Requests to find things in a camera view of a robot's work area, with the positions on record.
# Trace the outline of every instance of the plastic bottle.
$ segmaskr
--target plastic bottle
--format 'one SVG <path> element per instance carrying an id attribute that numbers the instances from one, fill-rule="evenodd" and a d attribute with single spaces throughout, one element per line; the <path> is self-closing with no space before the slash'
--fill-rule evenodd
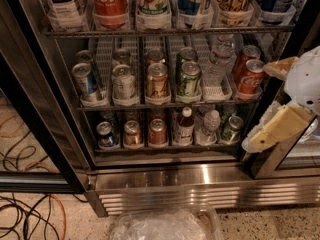
<path id="1" fill-rule="evenodd" d="M 220 86 L 226 73 L 226 66 L 232 60 L 235 50 L 233 35 L 218 35 L 212 40 L 207 68 L 210 86 Z"/>
<path id="2" fill-rule="evenodd" d="M 216 142 L 216 130 L 220 126 L 220 115 L 217 110 L 207 112 L 200 128 L 200 145 L 207 146 Z"/>
<path id="3" fill-rule="evenodd" d="M 182 113 L 177 115 L 174 139 L 178 145 L 189 145 L 193 141 L 192 133 L 194 119 L 192 109 L 184 107 Z"/>

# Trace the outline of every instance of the floor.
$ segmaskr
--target floor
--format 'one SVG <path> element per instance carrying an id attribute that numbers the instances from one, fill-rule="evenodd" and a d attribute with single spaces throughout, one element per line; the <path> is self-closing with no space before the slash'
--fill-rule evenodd
<path id="1" fill-rule="evenodd" d="M 1 96 L 0 155 L 0 171 L 56 170 L 10 102 Z M 17 162 L 18 156 L 26 159 Z M 85 198 L 82 195 L 65 194 L 48 197 L 42 194 L 0 193 L 0 239 L 108 239 L 117 218 L 98 218 L 88 203 L 78 199 Z M 38 201 L 39 205 L 33 210 L 32 206 Z M 39 223 L 38 218 L 34 216 L 36 212 L 43 218 Z M 217 213 L 225 240 L 320 239 L 320 204 L 225 209 L 217 210 Z M 49 215 L 49 222 L 56 231 L 45 223 Z"/>

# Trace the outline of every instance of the plastic bag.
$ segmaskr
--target plastic bag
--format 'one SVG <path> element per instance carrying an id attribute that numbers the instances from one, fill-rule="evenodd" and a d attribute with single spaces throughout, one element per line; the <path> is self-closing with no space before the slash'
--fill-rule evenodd
<path id="1" fill-rule="evenodd" d="M 209 218 L 201 216 L 188 209 L 120 216 L 109 240 L 214 240 Z"/>

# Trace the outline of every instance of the clear plastic bottle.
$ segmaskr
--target clear plastic bottle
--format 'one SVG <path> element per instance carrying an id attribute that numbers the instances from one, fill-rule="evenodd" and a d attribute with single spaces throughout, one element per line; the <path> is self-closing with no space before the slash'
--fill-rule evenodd
<path id="1" fill-rule="evenodd" d="M 192 133 L 194 128 L 194 119 L 192 109 L 184 107 L 182 113 L 177 115 L 174 139 L 178 145 L 189 145 L 193 141 Z"/>
<path id="2" fill-rule="evenodd" d="M 220 86 L 225 76 L 227 65 L 232 60 L 235 50 L 233 35 L 217 35 L 213 37 L 207 70 L 208 84 Z"/>
<path id="3" fill-rule="evenodd" d="M 200 145 L 207 146 L 216 142 L 216 130 L 220 126 L 220 115 L 217 110 L 207 112 L 200 128 Z"/>

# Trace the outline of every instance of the beverage refrigerator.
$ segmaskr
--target beverage refrigerator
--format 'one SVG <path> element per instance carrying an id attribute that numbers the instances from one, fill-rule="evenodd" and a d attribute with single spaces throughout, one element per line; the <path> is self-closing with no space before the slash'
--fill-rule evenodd
<path id="1" fill-rule="evenodd" d="M 241 99 L 229 70 L 218 91 L 202 88 L 202 97 L 186 101 L 175 89 L 173 73 L 177 53 L 184 46 L 192 46 L 198 63 L 205 67 L 213 37 L 221 34 L 233 34 L 235 39 L 232 63 L 247 44 L 258 46 L 266 63 L 301 56 L 319 45 L 318 1 L 294 0 L 295 13 L 288 24 L 254 22 L 255 8 L 246 26 L 212 23 L 190 29 L 178 27 L 177 1 L 170 0 L 168 26 L 161 30 L 141 27 L 136 0 L 128 1 L 128 28 L 103 30 L 92 24 L 88 30 L 73 32 L 53 29 L 47 0 L 0 0 L 0 88 L 60 171 L 3 171 L 1 190 L 84 193 L 101 217 L 190 204 L 219 209 L 319 202 L 320 141 L 316 135 L 300 141 L 306 132 L 299 133 L 262 153 L 248 153 L 241 147 L 274 100 L 282 104 L 290 100 L 283 92 L 283 81 L 266 77 L 258 95 Z M 214 18 L 219 11 L 213 11 Z M 159 47 L 165 51 L 171 74 L 170 96 L 154 104 L 145 95 L 145 54 Z M 130 104 L 114 99 L 112 93 L 112 54 L 118 48 L 130 51 L 137 78 L 137 99 Z M 75 54 L 81 50 L 95 55 L 101 75 L 105 93 L 97 106 L 86 106 L 72 75 Z M 215 99 L 205 98 L 210 95 Z M 171 114 L 176 108 L 189 106 L 196 113 L 215 106 L 222 114 L 231 105 L 244 122 L 240 139 L 225 143 L 217 133 L 217 142 L 201 146 L 194 133 L 191 145 L 175 145 Z M 148 133 L 149 114 L 159 107 L 167 115 L 168 143 L 164 146 L 151 145 Z M 117 148 L 99 146 L 96 127 L 107 111 L 114 111 L 119 119 Z M 137 149 L 124 141 L 128 113 L 138 114 L 141 120 L 143 144 Z"/>

